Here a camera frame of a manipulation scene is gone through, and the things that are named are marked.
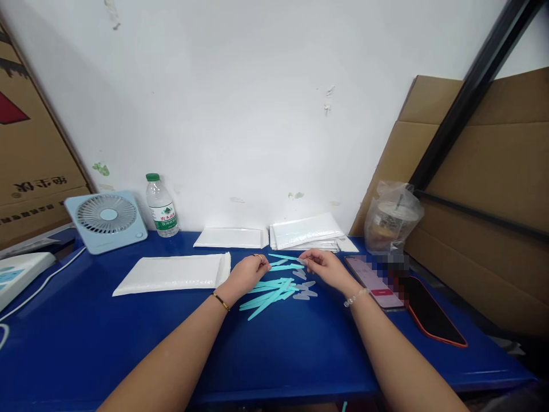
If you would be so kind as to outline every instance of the white cable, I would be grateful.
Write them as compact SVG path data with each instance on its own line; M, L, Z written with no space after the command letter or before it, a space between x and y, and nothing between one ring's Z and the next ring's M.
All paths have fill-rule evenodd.
M15 312L17 312L19 309L21 309L23 306L25 306L29 301L32 300L33 297L35 297L36 295L38 295L38 293L44 289L44 287L47 285L47 283L50 281L51 278L53 278L53 276L55 276L56 274L58 274L59 272L61 272L63 269L65 269L68 265L70 265L72 262L75 261L75 259L77 257L79 257L82 252L86 250L85 247L83 247L82 249L80 249L80 251L73 256L73 258L71 260L69 260L67 263L65 263L65 265L63 267L61 267L60 269L57 269L55 272L53 272L51 275L49 275L46 280L44 280L44 283L42 283L42 285L36 290L35 293L33 293L32 295L30 295L23 303L21 303L18 307L16 307L15 309L13 309L11 312L9 312L7 315L4 315L3 317L0 318L0 322L3 321L4 319L6 319L8 316L11 316L13 315ZM4 344L6 343L7 341L7 337L8 335L10 334L10 327L8 325L6 325L5 323L0 323L0 328L4 329L4 336L2 337L2 340L0 340L0 350L2 350L2 347L4 346Z

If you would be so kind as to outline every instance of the plastic bottle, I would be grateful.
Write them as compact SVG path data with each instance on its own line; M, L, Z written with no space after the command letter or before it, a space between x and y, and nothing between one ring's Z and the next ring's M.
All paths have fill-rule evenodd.
M158 173L147 173L147 204L153 215L154 225L162 237L172 237L179 231L176 211L170 193L160 181Z

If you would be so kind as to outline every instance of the green bottle cap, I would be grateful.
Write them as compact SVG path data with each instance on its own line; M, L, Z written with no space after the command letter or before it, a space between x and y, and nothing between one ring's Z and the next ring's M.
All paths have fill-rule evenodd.
M146 175L147 181L159 181L160 176L158 173L147 173Z

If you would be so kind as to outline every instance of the wrist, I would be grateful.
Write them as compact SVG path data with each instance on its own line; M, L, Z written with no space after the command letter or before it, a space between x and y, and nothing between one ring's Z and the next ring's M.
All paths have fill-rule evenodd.
M346 299L349 299L352 296L356 296L362 289L364 289L364 287L355 279L351 278L349 282L340 289L340 292Z
M232 308L234 304L242 298L242 294L237 292L235 288L231 287L227 282L223 283L215 290L217 296L223 299L229 308Z

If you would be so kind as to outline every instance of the device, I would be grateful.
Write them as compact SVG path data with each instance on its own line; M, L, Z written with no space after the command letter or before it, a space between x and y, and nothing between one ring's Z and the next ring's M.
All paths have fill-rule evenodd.
M0 260L0 312L55 262L51 253L27 253Z
M344 260L362 286L370 290L370 294L381 309L385 311L405 309L404 302L383 282L383 278L376 274L371 263L367 262L367 258L369 256L346 256Z
M408 276L400 278L400 284L404 287L404 293L408 300L408 311L423 333L430 338L454 346L468 346L467 341L421 280L415 276Z
M147 238L136 198L129 191L70 197L65 207L92 255Z

